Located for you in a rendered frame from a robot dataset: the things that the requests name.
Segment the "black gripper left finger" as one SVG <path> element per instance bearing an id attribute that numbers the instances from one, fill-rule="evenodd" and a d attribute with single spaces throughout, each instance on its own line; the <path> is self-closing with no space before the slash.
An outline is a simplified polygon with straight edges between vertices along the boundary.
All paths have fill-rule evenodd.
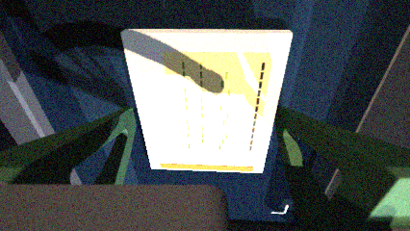
<path id="1" fill-rule="evenodd" d="M 22 185 L 72 185 L 71 171 L 112 140 L 93 185 L 123 185 L 136 132 L 132 107 L 0 151 L 0 181 Z"/>

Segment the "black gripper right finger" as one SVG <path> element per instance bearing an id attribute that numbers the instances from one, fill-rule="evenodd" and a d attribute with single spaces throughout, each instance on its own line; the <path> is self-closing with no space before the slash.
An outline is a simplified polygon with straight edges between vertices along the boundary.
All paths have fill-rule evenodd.
<path id="1" fill-rule="evenodd" d="M 300 231 L 410 228 L 410 149 L 278 108 L 275 131 Z M 336 166 L 330 201 L 295 140 Z"/>

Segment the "dark grey box-shaped imager with drawer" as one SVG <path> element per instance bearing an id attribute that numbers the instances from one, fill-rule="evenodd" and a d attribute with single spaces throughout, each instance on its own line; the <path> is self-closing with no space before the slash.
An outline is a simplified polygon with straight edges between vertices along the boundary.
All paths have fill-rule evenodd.
<path id="1" fill-rule="evenodd" d="M 125 29 L 293 33 L 263 173 L 151 168 Z M 280 106 L 410 149 L 410 0 L 0 0 L 0 151 L 132 107 L 123 185 L 214 186 L 230 231 L 300 231 Z"/>

